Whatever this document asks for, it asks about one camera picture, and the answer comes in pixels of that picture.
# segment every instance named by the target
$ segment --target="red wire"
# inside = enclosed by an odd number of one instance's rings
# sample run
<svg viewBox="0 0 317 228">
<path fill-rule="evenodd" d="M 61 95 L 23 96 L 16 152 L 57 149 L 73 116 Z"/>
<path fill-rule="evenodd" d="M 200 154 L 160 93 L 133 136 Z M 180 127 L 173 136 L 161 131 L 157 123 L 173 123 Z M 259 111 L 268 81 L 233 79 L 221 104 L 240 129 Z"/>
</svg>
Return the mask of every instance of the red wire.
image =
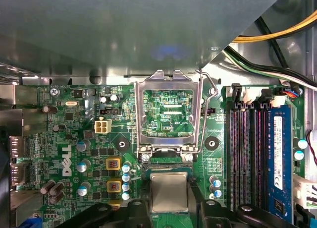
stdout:
<svg viewBox="0 0 317 228">
<path fill-rule="evenodd" d="M 306 140 L 307 140 L 307 143 L 308 143 L 308 146 L 309 146 L 309 148 L 310 148 L 310 150 L 311 150 L 311 153 L 312 153 L 312 155 L 313 155 L 313 157 L 314 157 L 314 162 L 315 162 L 315 164 L 316 164 L 316 166 L 317 166 L 317 158 L 316 158 L 316 155 L 315 155 L 315 151 L 314 151 L 314 149 L 312 148 L 312 146 L 311 146 L 311 139 L 310 139 L 310 135 L 311 135 L 311 130 L 307 133 L 307 136 L 306 136 Z"/>
</svg>

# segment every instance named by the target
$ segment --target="black wire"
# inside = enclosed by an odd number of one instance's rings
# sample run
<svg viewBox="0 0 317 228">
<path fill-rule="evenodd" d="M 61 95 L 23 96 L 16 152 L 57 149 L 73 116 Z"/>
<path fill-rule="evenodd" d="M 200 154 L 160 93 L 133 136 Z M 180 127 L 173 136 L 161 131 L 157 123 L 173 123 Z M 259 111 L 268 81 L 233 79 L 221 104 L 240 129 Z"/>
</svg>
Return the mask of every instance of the black wire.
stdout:
<svg viewBox="0 0 317 228">
<path fill-rule="evenodd" d="M 315 150 L 313 149 L 313 147 L 311 145 L 311 139 L 310 139 L 311 132 L 312 132 L 312 130 L 308 131 L 308 133 L 306 135 L 306 141 L 307 141 L 309 149 L 311 150 L 311 153 L 313 155 L 314 162 L 315 162 L 315 164 L 317 166 L 317 158 L 316 158 Z"/>
<path fill-rule="evenodd" d="M 263 20 L 263 18 L 260 16 L 256 21 L 255 21 L 256 26 L 258 27 L 258 29 L 260 30 L 261 34 L 263 35 L 267 35 L 267 34 L 271 34 L 271 30 L 269 29 L 269 27 L 267 26 L 267 24 L 265 23 L 265 21 Z M 283 68 L 289 68 L 288 63 L 286 62 L 286 59 L 282 53 L 281 48 L 279 47 L 277 41 L 275 39 L 273 40 L 269 40 L 268 41 L 269 44 L 272 46 L 277 59 L 279 61 L 279 63 L 281 64 L 281 66 Z"/>
<path fill-rule="evenodd" d="M 304 81 L 307 84 L 310 84 L 310 85 L 312 85 L 314 87 L 317 87 L 317 83 L 316 82 L 310 80 L 309 78 L 307 78 L 307 77 L 301 75 L 300 73 L 295 72 L 295 71 L 293 71 L 291 69 L 282 68 L 282 67 L 275 67 L 275 66 L 266 66 L 266 65 L 260 65 L 260 64 L 252 63 L 252 62 L 248 61 L 247 59 L 245 59 L 242 55 L 240 55 L 234 49 L 232 49 L 230 46 L 227 46 L 224 50 L 228 54 L 230 54 L 231 56 L 234 56 L 236 59 L 238 59 L 241 62 L 243 62 L 248 67 L 253 68 L 255 70 L 263 71 L 263 72 L 282 73 L 282 74 L 289 75 L 291 77 L 295 77 L 297 79 L 300 79 L 301 81 Z"/>
</svg>

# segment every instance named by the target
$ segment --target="green wire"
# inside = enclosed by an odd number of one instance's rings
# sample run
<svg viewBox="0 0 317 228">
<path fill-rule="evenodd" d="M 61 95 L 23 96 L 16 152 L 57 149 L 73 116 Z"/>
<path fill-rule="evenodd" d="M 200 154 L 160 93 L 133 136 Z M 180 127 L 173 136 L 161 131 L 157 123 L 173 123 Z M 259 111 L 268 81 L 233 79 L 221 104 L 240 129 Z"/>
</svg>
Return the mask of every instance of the green wire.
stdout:
<svg viewBox="0 0 317 228">
<path fill-rule="evenodd" d="M 246 71 L 248 71 L 248 72 L 260 74 L 260 75 L 263 75 L 263 76 L 266 76 L 266 77 L 288 80 L 288 79 L 283 78 L 283 77 L 278 77 L 278 76 L 275 76 L 275 75 L 263 73 L 263 72 L 260 72 L 260 71 L 258 71 L 258 70 L 252 69 L 252 68 L 248 67 L 247 65 L 245 65 L 243 62 L 241 62 L 241 61 L 239 61 L 238 59 L 236 59 L 233 55 L 229 54 L 228 52 L 227 52 L 227 54 L 230 55 L 231 59 L 232 59 L 234 62 L 236 62 L 240 67 L 242 67 L 244 70 L 246 70 Z"/>
</svg>

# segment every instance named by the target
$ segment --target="metal panel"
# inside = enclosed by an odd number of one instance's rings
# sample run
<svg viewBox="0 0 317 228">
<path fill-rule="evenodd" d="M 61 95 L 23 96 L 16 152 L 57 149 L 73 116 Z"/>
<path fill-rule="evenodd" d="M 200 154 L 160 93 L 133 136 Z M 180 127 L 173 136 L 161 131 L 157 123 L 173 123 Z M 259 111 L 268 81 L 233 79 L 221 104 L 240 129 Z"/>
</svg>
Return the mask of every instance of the metal panel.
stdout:
<svg viewBox="0 0 317 228">
<path fill-rule="evenodd" d="M 0 0 L 0 59 L 42 75 L 204 66 L 277 0 Z"/>
<path fill-rule="evenodd" d="M 0 111 L 0 125 L 10 136 L 28 136 L 47 131 L 47 115 L 40 109 Z"/>
</svg>

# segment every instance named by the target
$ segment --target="dell logo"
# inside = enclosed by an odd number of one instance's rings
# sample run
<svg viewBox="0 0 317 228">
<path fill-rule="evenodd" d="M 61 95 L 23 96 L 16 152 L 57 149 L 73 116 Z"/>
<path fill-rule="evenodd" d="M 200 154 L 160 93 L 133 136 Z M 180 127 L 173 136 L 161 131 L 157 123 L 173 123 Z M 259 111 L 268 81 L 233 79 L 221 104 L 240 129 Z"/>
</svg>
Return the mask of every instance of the dell logo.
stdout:
<svg viewBox="0 0 317 228">
<path fill-rule="evenodd" d="M 71 145 L 68 145 L 65 148 L 62 148 L 62 151 L 67 152 L 67 154 L 62 154 L 63 162 L 61 164 L 63 165 L 63 177 L 70 177 L 71 176 Z"/>
</svg>

